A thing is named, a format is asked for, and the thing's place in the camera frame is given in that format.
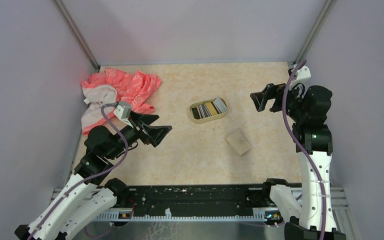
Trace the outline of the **cream card holder tray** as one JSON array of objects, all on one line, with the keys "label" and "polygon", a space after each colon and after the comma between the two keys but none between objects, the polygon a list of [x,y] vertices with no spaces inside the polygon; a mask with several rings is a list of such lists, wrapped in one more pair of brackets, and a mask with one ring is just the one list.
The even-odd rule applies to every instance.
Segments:
[{"label": "cream card holder tray", "polygon": [[195,124],[203,124],[221,119],[225,117],[227,113],[227,102],[219,96],[193,103],[189,107],[190,118]]}]

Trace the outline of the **beige card sleeve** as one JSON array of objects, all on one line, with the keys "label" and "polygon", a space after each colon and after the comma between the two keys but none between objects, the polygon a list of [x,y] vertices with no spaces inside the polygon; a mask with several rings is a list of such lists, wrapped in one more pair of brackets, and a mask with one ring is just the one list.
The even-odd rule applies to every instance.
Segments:
[{"label": "beige card sleeve", "polygon": [[225,138],[225,140],[238,156],[243,156],[253,148],[253,145],[249,142],[249,140],[245,137],[240,129],[233,131]]}]

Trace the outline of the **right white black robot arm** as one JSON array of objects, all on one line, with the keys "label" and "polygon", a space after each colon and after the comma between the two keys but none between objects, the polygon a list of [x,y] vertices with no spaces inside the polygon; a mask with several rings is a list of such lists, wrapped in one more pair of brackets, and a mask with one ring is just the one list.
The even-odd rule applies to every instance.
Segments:
[{"label": "right white black robot arm", "polygon": [[330,164],[333,154],[332,133],[325,123],[332,105],[333,94],[323,86],[308,89],[299,83],[291,90],[286,84],[268,84],[250,98],[258,112],[274,100],[270,111],[281,111],[293,120],[287,130],[296,145],[301,169],[301,201],[287,183],[275,180],[262,191],[261,199],[267,206],[277,206],[283,221],[286,240],[345,240],[334,218]]}]

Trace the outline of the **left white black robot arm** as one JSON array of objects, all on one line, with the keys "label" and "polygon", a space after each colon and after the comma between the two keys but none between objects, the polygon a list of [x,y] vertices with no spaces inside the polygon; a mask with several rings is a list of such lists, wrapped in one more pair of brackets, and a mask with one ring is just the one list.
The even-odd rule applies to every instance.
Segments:
[{"label": "left white black robot arm", "polygon": [[112,133],[107,127],[93,127],[84,141],[86,153],[67,183],[46,210],[30,224],[19,225],[14,234],[20,240],[72,240],[99,214],[114,206],[124,207],[130,188],[118,178],[100,184],[127,157],[132,144],[141,141],[157,147],[172,130],[170,125],[153,126],[155,114],[131,112],[128,124]]}]

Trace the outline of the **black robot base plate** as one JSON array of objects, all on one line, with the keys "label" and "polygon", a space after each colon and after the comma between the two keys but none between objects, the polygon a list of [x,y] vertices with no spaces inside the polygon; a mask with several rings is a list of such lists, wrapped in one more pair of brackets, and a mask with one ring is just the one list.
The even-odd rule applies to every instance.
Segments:
[{"label": "black robot base plate", "polygon": [[135,217],[250,217],[254,208],[274,207],[271,183],[130,186],[117,208],[133,208]]}]

